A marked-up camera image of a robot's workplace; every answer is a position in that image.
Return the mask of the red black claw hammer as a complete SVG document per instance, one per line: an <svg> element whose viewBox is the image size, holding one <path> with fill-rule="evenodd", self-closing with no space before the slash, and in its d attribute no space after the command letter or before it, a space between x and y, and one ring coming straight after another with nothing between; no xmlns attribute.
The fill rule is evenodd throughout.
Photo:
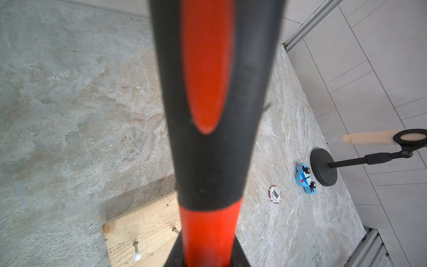
<svg viewBox="0 0 427 267"><path fill-rule="evenodd" d="M168 267L247 267L235 231L284 1L150 1L181 231Z"/></svg>

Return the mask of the pale wooden block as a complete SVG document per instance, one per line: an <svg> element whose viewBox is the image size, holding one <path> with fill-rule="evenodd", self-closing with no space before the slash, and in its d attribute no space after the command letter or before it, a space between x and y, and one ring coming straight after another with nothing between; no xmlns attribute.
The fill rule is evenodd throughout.
<svg viewBox="0 0 427 267"><path fill-rule="evenodd" d="M164 266L178 237L173 228L181 230L176 191L109 220L102 232L111 266ZM135 241L139 242L140 261L133 259Z"/></svg>

